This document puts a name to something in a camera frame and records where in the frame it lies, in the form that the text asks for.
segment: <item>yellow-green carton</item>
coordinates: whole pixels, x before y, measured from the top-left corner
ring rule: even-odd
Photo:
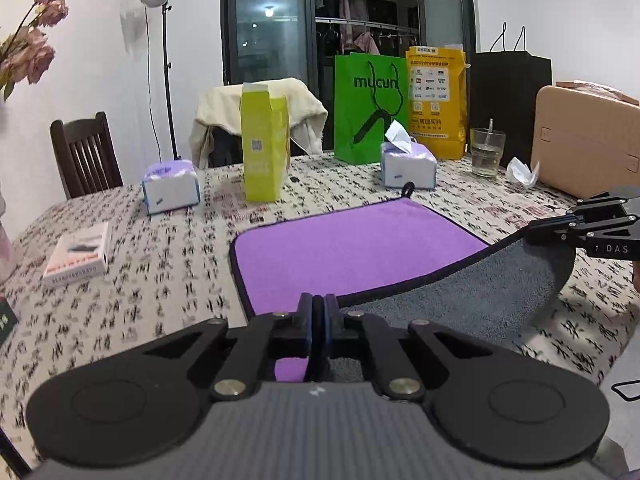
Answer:
[[[272,98],[265,84],[245,83],[240,120],[246,199],[276,202],[290,161],[287,98]]]

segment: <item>green leaf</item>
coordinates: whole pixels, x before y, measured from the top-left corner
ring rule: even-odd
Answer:
[[[9,96],[14,92],[14,88],[15,88],[15,82],[14,81],[9,81],[6,86],[4,87],[4,102],[6,102],[6,100],[9,98]]]

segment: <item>white box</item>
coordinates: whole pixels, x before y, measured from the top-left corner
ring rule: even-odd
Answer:
[[[60,237],[47,263],[42,281],[47,286],[98,276],[107,271],[111,249],[108,222]]]
[[[426,146],[412,142],[411,147],[412,152],[405,153],[391,142],[382,144],[382,181],[386,187],[402,187],[413,182],[418,189],[435,188],[438,161]]]
[[[150,215],[200,203],[198,175],[190,160],[152,165],[142,181]]]

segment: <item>white fleece blanket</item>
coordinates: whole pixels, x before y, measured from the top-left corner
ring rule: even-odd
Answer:
[[[322,153],[322,131],[327,111],[299,79],[261,81],[272,97],[285,96],[289,108],[291,139],[310,155]],[[241,135],[240,97],[242,85],[220,86],[200,95],[198,111],[189,137],[192,161],[201,170],[208,168],[214,149],[209,128],[218,126],[233,135]]]

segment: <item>black shopping bag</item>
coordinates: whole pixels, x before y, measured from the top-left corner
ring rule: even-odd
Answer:
[[[527,52],[526,38],[524,50],[505,50],[505,31],[506,23],[495,41],[502,38],[502,52],[478,52],[471,57],[469,127],[488,128],[493,119],[494,130],[507,136],[500,165],[506,167],[514,156],[530,165],[536,96],[543,86],[551,85],[551,60]],[[525,34],[522,27],[520,38]]]

